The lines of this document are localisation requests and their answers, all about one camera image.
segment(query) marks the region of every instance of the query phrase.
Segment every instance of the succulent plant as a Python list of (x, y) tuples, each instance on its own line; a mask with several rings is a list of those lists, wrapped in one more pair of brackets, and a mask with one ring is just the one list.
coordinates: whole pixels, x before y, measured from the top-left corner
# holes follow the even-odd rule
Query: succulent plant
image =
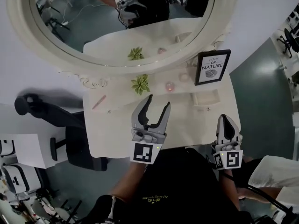
[(131, 49), (131, 52), (128, 55), (129, 60), (133, 61), (133, 60), (144, 59), (144, 56), (143, 56), (143, 54), (141, 54), (141, 52), (142, 52), (142, 47), (141, 48), (137, 47), (137, 48)]
[(135, 89), (136, 94), (142, 95), (144, 91), (150, 92), (147, 74), (137, 76), (137, 79), (131, 80), (131, 82), (133, 83), (132, 89)]

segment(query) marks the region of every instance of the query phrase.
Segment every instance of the white cable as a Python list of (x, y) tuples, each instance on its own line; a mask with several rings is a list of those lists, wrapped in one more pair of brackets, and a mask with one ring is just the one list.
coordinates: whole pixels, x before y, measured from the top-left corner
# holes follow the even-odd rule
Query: white cable
[(80, 15), (81, 12), (83, 11), (83, 9), (86, 8), (86, 7), (88, 7), (88, 6), (99, 7), (99, 6), (108, 6), (108, 5), (107, 5), (107, 4), (100, 4), (100, 5), (96, 5), (96, 6), (95, 6), (95, 5), (92, 5), (92, 4), (88, 4), (88, 5), (86, 5), (85, 7), (83, 7), (83, 8), (80, 10), (80, 12), (77, 14), (77, 16), (75, 16), (74, 19), (70, 20), (70, 21), (68, 22), (68, 24), (69, 24), (70, 22), (74, 21), (77, 17), (79, 17), (79, 15)]

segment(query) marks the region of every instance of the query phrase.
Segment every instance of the chair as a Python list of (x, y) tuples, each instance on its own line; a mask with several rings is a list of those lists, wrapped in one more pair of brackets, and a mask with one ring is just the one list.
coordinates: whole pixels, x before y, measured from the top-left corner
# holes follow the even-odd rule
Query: chair
[(43, 22), (45, 23), (45, 25), (50, 29), (50, 31), (54, 35), (56, 35), (62, 42), (64, 42), (61, 35), (57, 32), (56, 27), (57, 27), (57, 25), (59, 25), (69, 31), (70, 31), (70, 29), (68, 27), (66, 27), (65, 25), (62, 25), (56, 18), (52, 18), (50, 9), (51, 9), (50, 7), (44, 9), (41, 14), (41, 18), (42, 18)]
[(299, 52), (299, 38), (294, 38), (291, 33), (285, 28), (285, 38), (283, 36), (280, 36), (281, 39), (276, 39), (277, 41), (282, 42), (285, 45), (285, 51), (283, 52), (284, 54), (286, 53), (287, 50), (289, 50), (290, 53), (290, 58), (293, 57), (291, 53), (291, 48), (295, 52)]
[(18, 96), (14, 106), (19, 115), (30, 113), (56, 127), (66, 127), (65, 140), (56, 142), (55, 138), (50, 139), (53, 160), (57, 161), (56, 150), (66, 145), (70, 164), (96, 171), (107, 170), (107, 158), (94, 158), (90, 155), (83, 112), (71, 114), (56, 105), (43, 102), (35, 94)]

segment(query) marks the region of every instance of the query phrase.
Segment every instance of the black picture frame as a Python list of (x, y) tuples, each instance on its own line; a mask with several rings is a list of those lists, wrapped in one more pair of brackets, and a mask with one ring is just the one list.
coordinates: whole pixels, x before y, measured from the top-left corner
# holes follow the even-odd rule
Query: black picture frame
[[(195, 76), (194, 84), (195, 85), (201, 85), (201, 84), (208, 84), (208, 83), (212, 83), (212, 82), (221, 81), (222, 77), (223, 77), (223, 74), (225, 72), (226, 66), (228, 64), (230, 54), (231, 54), (231, 50), (215, 50), (215, 51), (200, 52), (198, 54), (198, 63), (197, 63), (197, 69), (196, 69), (196, 76)], [(200, 78), (200, 74), (201, 74), (201, 70), (202, 70), (203, 58), (208, 57), (208, 56), (219, 56), (219, 55), (227, 55), (226, 58), (225, 58), (225, 62), (222, 66), (222, 71), (221, 71), (220, 77), (218, 79), (214, 79), (214, 80), (199, 82), (199, 78)]]

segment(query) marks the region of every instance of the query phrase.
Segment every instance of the black sleeve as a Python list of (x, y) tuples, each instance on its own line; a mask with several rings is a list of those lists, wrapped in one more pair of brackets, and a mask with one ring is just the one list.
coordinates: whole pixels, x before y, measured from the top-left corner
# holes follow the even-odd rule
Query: black sleeve
[[(112, 207), (112, 196), (104, 195), (100, 196), (87, 215), (84, 218), (82, 224), (95, 224), (95, 223), (103, 223), (109, 216)], [(124, 215), (126, 214), (127, 205), (120, 199), (116, 198), (114, 209), (113, 209), (113, 220), (115, 222), (122, 220)]]

